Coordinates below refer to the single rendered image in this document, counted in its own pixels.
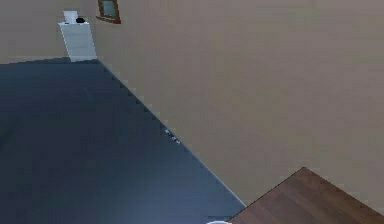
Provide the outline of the white chest of drawers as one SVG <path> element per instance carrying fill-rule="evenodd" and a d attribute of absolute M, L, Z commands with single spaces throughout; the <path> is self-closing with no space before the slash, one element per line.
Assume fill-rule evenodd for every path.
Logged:
<path fill-rule="evenodd" d="M 59 23 L 65 47 L 71 62 L 94 60 L 97 58 L 90 24 Z"/>

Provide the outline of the white vessel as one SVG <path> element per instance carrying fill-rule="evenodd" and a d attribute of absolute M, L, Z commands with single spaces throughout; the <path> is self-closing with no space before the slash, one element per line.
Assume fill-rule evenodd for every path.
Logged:
<path fill-rule="evenodd" d="M 75 24 L 76 19 L 78 18 L 78 12 L 77 11 L 64 11 L 64 18 L 65 22 L 69 24 Z"/>

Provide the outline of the brown wooden table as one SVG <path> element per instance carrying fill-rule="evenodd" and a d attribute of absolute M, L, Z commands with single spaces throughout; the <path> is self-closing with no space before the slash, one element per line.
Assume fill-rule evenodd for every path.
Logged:
<path fill-rule="evenodd" d="M 384 224 L 384 215 L 306 167 L 228 220 L 231 224 Z"/>

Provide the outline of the brown framed wall picture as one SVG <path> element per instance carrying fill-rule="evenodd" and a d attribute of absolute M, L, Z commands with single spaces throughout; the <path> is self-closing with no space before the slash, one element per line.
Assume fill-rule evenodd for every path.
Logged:
<path fill-rule="evenodd" d="M 98 0 L 98 10 L 97 19 L 112 24 L 121 23 L 117 0 Z"/>

